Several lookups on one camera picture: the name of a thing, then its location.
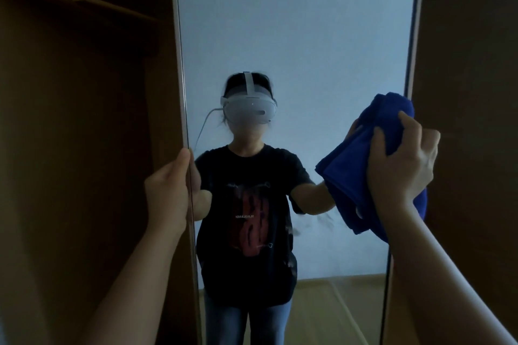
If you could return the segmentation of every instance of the white vr headset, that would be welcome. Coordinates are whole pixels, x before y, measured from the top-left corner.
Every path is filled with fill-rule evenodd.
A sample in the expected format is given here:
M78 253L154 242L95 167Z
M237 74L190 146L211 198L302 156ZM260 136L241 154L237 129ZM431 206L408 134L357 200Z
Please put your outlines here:
M226 84L221 94L221 107L225 118L232 124L268 124L277 113L277 101L270 91L254 84L252 73L243 72L246 85L230 89Z

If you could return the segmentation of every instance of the wooden floor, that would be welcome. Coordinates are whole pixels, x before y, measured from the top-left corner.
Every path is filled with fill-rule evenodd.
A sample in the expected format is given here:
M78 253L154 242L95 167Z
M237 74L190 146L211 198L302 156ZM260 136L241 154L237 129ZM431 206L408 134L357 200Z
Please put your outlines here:
M293 294L287 345L378 345L385 275L302 280ZM200 292L205 343L205 308ZM250 326L244 335L250 344Z

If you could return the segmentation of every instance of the blue microfiber cloth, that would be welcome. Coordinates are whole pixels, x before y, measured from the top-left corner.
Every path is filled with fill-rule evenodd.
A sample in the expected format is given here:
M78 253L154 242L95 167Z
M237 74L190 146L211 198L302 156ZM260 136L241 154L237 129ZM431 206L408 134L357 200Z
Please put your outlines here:
M398 149L403 136L399 111L414 116L414 107L407 98L396 93L376 95L358 118L357 125L361 128L322 159L315 169L324 178L346 225L356 235L370 229L385 242L385 230L367 186L367 161L375 126L379 126L385 133L387 155ZM414 205L423 219L426 202L425 189L414 199Z

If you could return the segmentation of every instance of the t-shirt sleeve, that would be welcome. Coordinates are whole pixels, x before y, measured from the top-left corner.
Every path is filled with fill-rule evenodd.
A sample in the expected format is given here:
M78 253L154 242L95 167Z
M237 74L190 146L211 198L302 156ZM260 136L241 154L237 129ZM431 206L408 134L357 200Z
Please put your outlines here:
M284 183L286 195L289 197L293 211L297 214L304 214L304 212L292 198L291 191L293 191L293 189L298 185L314 183L309 177L309 174L302 165L300 159L295 154L285 151L284 155Z
M210 153L206 151L201 156L199 156L196 161L196 168L198 168L198 172L200 177L202 178L202 190L207 190L212 192L214 183L212 176L212 161L210 158Z

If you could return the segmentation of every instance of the blue jeans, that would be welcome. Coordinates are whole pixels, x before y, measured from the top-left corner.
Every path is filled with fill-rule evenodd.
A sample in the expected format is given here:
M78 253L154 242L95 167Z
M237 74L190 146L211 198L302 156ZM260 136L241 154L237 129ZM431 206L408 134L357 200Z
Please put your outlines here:
M291 300L280 306L245 310L221 306L205 292L207 345L242 345L250 315L251 345L283 345Z

